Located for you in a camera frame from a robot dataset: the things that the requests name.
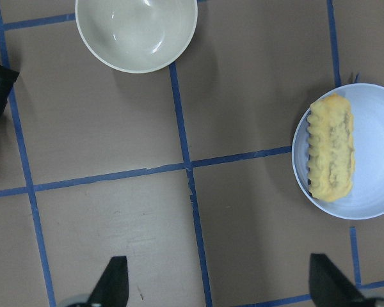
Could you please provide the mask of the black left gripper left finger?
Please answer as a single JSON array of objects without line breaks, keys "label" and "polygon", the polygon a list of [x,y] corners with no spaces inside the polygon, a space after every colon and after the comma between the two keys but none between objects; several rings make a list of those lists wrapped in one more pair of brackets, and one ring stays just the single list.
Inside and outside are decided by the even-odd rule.
[{"label": "black left gripper left finger", "polygon": [[88,296],[66,299],[59,306],[127,306],[129,272],[126,256],[113,256]]}]

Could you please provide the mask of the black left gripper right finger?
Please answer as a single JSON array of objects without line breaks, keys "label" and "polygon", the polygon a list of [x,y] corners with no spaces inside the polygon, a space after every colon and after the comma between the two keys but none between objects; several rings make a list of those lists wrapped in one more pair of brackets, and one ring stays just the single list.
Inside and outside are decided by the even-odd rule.
[{"label": "black left gripper right finger", "polygon": [[315,306],[384,306],[384,297],[367,296],[323,253],[309,258],[308,289]]}]

